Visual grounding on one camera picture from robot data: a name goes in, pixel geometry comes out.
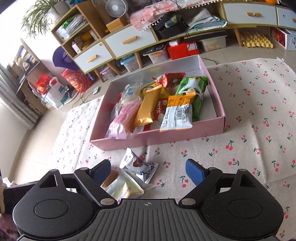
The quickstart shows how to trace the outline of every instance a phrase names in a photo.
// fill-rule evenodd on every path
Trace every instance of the electric fan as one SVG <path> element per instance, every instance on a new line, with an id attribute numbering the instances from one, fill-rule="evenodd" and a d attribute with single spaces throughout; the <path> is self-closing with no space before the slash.
<path id="1" fill-rule="evenodd" d="M 126 0 L 108 0 L 106 3 L 107 13 L 115 18 L 119 18 L 123 15 L 127 16 L 128 3 Z"/>

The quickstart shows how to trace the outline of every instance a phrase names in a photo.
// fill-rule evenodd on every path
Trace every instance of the pink box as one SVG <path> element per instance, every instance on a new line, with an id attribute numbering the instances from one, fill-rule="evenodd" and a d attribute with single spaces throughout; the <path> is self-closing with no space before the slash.
<path id="1" fill-rule="evenodd" d="M 133 138 L 127 140 L 105 138 L 110 124 L 110 113 L 119 94 L 124 90 L 124 87 L 129 83 L 137 81 L 151 82 L 152 77 L 158 77 L 167 72 L 185 72 L 187 76 L 209 76 L 209 85 L 207 88 L 217 117 L 194 122 L 192 128 L 183 131 L 159 132 L 159 130 L 151 130 L 133 134 Z M 149 68 L 138 69 L 137 71 L 112 81 L 98 111 L 90 142 L 104 151 L 124 149 L 127 147 L 158 145 L 171 141 L 183 141 L 186 139 L 222 134 L 225 129 L 225 123 L 225 112 L 214 82 L 201 57 L 195 55 L 157 63 Z"/>

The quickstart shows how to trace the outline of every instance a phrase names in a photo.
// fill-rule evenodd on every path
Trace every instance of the pink snack package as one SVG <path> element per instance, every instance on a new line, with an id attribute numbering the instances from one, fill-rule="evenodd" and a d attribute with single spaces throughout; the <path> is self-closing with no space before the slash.
<path id="1" fill-rule="evenodd" d="M 111 122 L 106 134 L 106 138 L 128 139 L 135 129 L 134 121 L 141 102 L 135 102 L 122 107 L 118 116 Z"/>

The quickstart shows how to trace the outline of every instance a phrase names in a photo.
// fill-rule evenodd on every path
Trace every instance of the white drawer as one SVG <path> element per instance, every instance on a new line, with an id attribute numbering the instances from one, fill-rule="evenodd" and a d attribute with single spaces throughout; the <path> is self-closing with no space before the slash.
<path id="1" fill-rule="evenodd" d="M 125 40 L 133 38 L 135 36 L 135 40 L 123 44 Z M 116 57 L 124 56 L 129 52 L 156 42 L 149 28 L 140 33 L 134 28 L 134 26 L 130 26 L 119 31 L 118 33 L 111 35 L 110 37 L 106 38 L 105 41 Z"/>
<path id="2" fill-rule="evenodd" d="M 279 17 L 279 26 L 296 28 L 296 13 L 285 8 L 276 8 Z"/>
<path id="3" fill-rule="evenodd" d="M 276 8 L 263 4 L 225 3 L 224 9 L 229 24 L 271 24 L 277 25 Z M 249 16 L 248 13 L 258 13 L 260 16 Z"/>
<path id="4" fill-rule="evenodd" d="M 76 64 L 81 68 L 84 73 L 87 73 L 96 66 L 113 59 L 107 48 L 102 42 L 97 43 L 77 58 L 75 58 Z"/>

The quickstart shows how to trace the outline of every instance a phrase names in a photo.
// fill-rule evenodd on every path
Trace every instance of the cherry print rug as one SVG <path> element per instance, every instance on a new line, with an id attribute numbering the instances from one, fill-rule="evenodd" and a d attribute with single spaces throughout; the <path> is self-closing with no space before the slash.
<path id="1" fill-rule="evenodd" d="M 159 163 L 142 198 L 175 198 L 178 202 L 190 192 L 195 186 L 185 172 L 188 158 L 205 168 L 217 167 L 229 173 L 245 168 L 283 207 L 284 221 L 277 237 L 295 238 L 295 73 L 274 59 L 220 64 L 208 70 L 226 112 L 225 133 L 133 148 L 143 160 Z M 94 100 L 69 112 L 54 147 L 52 168 L 69 173 L 80 167 L 92 168 L 104 159 L 113 167 L 119 166 L 125 150 L 104 152 L 89 142 L 94 122 L 89 116 L 96 116 L 98 105 Z M 89 116 L 83 115 L 90 108 Z"/>

